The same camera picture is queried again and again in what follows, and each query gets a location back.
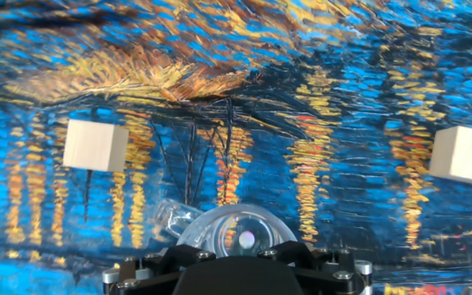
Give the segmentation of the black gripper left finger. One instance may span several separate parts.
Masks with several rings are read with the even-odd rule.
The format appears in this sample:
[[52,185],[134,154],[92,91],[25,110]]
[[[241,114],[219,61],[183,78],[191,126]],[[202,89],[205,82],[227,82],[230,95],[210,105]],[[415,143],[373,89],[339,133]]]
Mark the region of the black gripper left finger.
[[119,267],[102,272],[102,293],[176,294],[178,282],[188,267],[215,258],[214,252],[184,244],[144,256],[126,256]]

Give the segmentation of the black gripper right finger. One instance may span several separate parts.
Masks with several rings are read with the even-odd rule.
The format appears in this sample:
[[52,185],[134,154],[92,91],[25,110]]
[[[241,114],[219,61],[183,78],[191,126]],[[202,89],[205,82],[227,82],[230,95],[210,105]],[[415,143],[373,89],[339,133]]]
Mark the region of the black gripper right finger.
[[292,274],[303,294],[373,295],[373,265],[346,248],[332,251],[287,241],[258,252]]

